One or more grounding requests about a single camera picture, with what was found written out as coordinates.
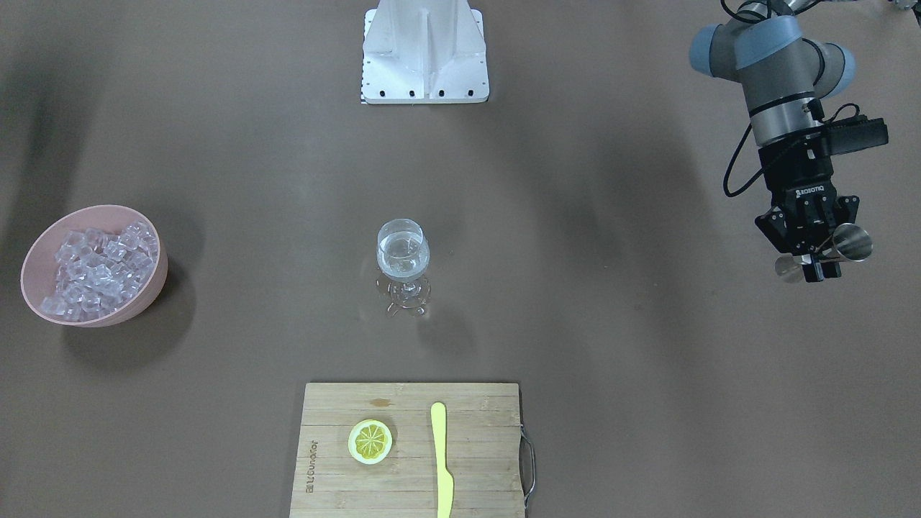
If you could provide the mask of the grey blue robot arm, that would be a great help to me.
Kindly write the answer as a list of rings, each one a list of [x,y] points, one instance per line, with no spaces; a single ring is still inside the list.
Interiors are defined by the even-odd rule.
[[[820,102],[849,84],[855,63],[838,44],[803,36],[799,8],[799,1],[743,2],[726,23],[694,36],[689,62],[741,86],[745,136],[756,141],[761,164],[746,186],[763,180],[771,196],[756,227],[806,282],[817,283],[841,276],[820,253],[839,226],[854,221],[832,183],[832,127]]]

